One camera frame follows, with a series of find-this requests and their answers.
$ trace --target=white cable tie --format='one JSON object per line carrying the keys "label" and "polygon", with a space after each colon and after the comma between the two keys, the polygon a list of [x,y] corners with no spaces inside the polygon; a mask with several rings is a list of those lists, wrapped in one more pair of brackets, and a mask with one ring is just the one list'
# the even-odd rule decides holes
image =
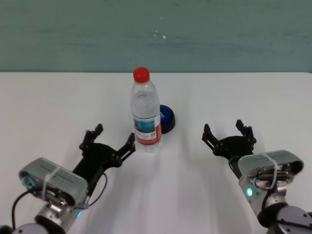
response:
{"label": "white cable tie", "polygon": [[277,165],[277,162],[273,159],[273,158],[271,158],[270,156],[268,156],[267,154],[263,154],[265,157],[267,157],[268,158],[268,160],[270,160],[271,162],[273,162],[274,163],[274,177],[273,177],[273,182],[272,182],[272,184],[271,184],[271,186],[270,186],[270,189],[272,189],[273,187],[274,187],[274,184],[275,184],[275,182],[276,182],[276,177],[277,177],[277,170],[278,170],[278,165]]}
{"label": "white cable tie", "polygon": [[44,177],[43,181],[43,186],[42,186],[42,193],[41,193],[41,199],[44,201],[45,197],[45,190],[47,187],[47,182],[58,172],[58,170],[61,168],[61,166],[57,166],[51,173],[46,174]]}

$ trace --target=teal wall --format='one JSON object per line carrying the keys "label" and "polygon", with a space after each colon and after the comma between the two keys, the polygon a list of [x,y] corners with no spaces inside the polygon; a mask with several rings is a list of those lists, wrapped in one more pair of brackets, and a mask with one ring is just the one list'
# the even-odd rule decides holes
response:
{"label": "teal wall", "polygon": [[0,71],[312,72],[312,0],[0,0]]}

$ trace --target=white table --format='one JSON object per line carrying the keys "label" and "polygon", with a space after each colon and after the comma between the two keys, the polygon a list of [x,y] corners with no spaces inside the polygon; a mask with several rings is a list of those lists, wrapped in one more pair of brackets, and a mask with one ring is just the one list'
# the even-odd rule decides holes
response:
{"label": "white table", "polygon": [[[312,211],[311,74],[152,74],[152,81],[176,115],[175,128],[158,154],[135,152],[107,170],[104,195],[70,234],[264,234],[226,159],[201,141],[205,123],[218,138],[239,135],[238,118],[253,126],[254,152],[286,149],[304,161],[287,201]],[[97,142],[125,143],[133,131],[132,83],[132,74],[0,74],[1,224],[11,225],[12,203],[25,191],[18,171],[30,161],[45,157],[72,170],[85,130],[98,123]],[[42,205],[32,196],[20,201],[17,226],[33,222]]]}

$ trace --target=red bottle cap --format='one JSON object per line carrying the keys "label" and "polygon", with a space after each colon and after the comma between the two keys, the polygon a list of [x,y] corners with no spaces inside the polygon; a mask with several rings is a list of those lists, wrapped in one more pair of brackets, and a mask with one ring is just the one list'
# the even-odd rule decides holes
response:
{"label": "red bottle cap", "polygon": [[133,71],[133,77],[137,83],[146,83],[150,80],[150,72],[146,67],[138,67]]}

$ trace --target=water bottle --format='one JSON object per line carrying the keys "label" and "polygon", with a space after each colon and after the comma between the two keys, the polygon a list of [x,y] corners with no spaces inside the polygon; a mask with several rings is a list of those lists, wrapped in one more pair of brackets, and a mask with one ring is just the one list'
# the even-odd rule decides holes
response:
{"label": "water bottle", "polygon": [[161,140],[159,98],[147,68],[136,68],[133,76],[135,83],[131,90],[131,111],[135,122],[136,141],[151,149]]}

